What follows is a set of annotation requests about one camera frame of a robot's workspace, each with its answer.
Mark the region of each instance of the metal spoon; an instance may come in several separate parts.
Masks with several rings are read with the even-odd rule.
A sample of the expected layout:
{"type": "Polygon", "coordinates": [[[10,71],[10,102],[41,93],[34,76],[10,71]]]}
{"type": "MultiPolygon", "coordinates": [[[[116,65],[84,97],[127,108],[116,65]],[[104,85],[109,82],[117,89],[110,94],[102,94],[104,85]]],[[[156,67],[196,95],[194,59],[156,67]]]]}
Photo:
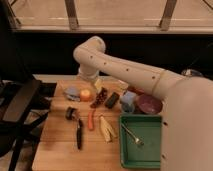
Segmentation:
{"type": "Polygon", "coordinates": [[[121,123],[121,126],[122,126],[122,128],[124,128],[125,131],[130,135],[130,137],[133,138],[133,140],[134,140],[134,142],[135,142],[135,144],[136,144],[137,146],[144,145],[143,141],[142,141],[140,138],[136,137],[136,136],[132,133],[132,131],[130,131],[123,123],[121,123]]]}

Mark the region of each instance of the floor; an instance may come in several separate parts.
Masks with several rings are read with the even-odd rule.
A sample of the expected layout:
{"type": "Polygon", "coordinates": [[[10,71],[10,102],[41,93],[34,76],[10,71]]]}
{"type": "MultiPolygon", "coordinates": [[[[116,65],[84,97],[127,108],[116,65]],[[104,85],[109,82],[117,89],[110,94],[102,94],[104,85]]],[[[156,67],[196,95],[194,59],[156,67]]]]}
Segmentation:
{"type": "MultiPolygon", "coordinates": [[[[31,113],[27,119],[27,122],[33,121],[36,119],[38,116],[34,113],[31,113]]],[[[33,134],[40,136],[41,131],[43,128],[43,124],[41,124],[39,127],[33,130],[33,134]]],[[[19,156],[19,160],[16,166],[15,171],[30,171],[31,170],[31,165],[34,159],[34,155],[36,152],[37,144],[32,143],[32,142],[24,142],[24,146],[22,148],[21,154],[19,156]]],[[[0,170],[1,171],[8,171],[8,166],[11,160],[12,156],[12,150],[7,153],[4,157],[0,158],[0,170]]]]}

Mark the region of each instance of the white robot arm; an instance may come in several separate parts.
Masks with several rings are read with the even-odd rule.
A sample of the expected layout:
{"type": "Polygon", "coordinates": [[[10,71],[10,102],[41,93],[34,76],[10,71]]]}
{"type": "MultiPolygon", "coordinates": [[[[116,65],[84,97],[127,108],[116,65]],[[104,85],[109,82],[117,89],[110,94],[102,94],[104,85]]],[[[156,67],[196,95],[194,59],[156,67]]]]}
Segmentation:
{"type": "Polygon", "coordinates": [[[161,100],[173,84],[184,78],[182,75],[162,68],[106,55],[104,51],[105,43],[97,36],[75,49],[74,57],[80,63],[81,77],[95,79],[100,70],[132,86],[142,88],[146,93],[161,100]]]}
{"type": "Polygon", "coordinates": [[[99,70],[142,88],[164,101],[162,171],[213,170],[213,82],[104,54],[105,43],[92,37],[74,50],[79,73],[95,79],[99,70]]]}

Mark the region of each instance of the black chair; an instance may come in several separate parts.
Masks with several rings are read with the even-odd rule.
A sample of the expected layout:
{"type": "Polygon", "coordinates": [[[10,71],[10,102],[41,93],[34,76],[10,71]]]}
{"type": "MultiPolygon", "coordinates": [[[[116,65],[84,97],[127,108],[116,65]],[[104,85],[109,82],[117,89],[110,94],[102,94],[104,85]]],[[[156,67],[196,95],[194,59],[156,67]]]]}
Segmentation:
{"type": "Polygon", "coordinates": [[[38,94],[41,87],[41,81],[32,79],[22,85],[17,93],[8,103],[7,96],[4,98],[4,90],[1,94],[1,99],[5,100],[1,105],[1,121],[0,121],[0,157],[7,154],[13,148],[13,155],[9,166],[9,171],[14,171],[18,157],[23,146],[24,140],[39,142],[39,137],[32,135],[30,132],[41,124],[46,118],[47,113],[41,115],[38,119],[30,124],[25,124],[25,121],[33,107],[35,101],[38,101],[38,94]]]}
{"type": "Polygon", "coordinates": [[[24,140],[39,142],[39,137],[31,131],[47,117],[46,113],[26,124],[30,110],[49,109],[50,101],[42,93],[46,90],[44,84],[33,77],[22,61],[2,2],[0,0],[0,157],[13,149],[9,171],[14,171],[24,140]]]}

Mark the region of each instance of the green tray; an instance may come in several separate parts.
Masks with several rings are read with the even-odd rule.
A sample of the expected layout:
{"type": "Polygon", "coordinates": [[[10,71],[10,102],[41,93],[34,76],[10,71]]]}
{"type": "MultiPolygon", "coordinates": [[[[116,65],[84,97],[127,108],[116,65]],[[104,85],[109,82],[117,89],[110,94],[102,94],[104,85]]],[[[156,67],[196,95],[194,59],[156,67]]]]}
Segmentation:
{"type": "Polygon", "coordinates": [[[159,115],[122,114],[119,120],[120,157],[124,168],[160,168],[161,117],[159,115]],[[124,123],[144,145],[138,147],[121,127],[124,123]]]}

